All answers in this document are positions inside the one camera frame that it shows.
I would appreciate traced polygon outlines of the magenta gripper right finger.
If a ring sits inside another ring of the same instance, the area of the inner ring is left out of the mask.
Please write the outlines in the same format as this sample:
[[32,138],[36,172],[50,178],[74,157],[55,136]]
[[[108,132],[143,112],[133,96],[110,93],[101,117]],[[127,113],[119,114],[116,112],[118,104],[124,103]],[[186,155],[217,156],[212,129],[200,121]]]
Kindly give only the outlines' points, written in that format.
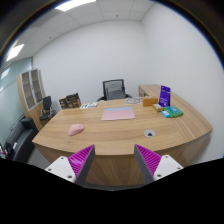
[[161,156],[140,145],[134,146],[134,156],[145,184],[160,180],[182,169],[182,166],[171,156]]

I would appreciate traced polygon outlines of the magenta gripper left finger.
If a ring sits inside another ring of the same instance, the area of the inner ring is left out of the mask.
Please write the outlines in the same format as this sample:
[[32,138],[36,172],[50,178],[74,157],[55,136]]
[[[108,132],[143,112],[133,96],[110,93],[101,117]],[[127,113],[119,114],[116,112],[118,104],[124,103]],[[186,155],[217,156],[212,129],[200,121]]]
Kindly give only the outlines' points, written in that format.
[[46,171],[69,182],[84,184],[94,157],[95,146],[90,145],[69,157],[60,156]]

